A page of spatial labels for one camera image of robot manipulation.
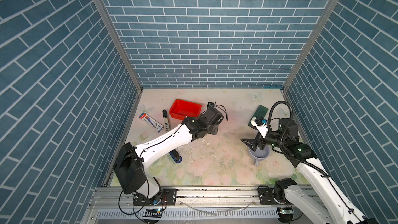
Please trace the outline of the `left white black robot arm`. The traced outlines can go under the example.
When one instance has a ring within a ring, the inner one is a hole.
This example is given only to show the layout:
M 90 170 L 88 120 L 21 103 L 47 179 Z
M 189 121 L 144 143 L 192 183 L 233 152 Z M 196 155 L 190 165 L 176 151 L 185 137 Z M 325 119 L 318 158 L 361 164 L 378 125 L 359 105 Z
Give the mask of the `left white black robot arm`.
M 216 107 L 209 106 L 199 116 L 186 117 L 177 127 L 154 140 L 136 146 L 130 142 L 124 144 L 113 164 L 122 192 L 125 195 L 139 193 L 158 201 L 162 188 L 146 175 L 148 167 L 170 151 L 202 139 L 223 120 L 224 115 Z

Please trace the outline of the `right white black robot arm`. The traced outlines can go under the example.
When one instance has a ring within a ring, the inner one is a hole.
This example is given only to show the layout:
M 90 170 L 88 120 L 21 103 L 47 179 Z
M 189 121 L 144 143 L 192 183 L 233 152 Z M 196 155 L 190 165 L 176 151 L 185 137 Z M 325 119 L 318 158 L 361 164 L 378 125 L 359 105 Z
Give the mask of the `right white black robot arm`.
M 290 203 L 314 224 L 376 224 L 340 190 L 325 171 L 314 150 L 301 142 L 299 127 L 293 120 L 294 111 L 286 101 L 276 102 L 266 114 L 255 113 L 250 126 L 258 130 L 254 139 L 241 139 L 252 151 L 276 147 L 312 186 L 321 200 L 317 203 L 292 178 L 275 182 L 273 195 L 277 203 Z

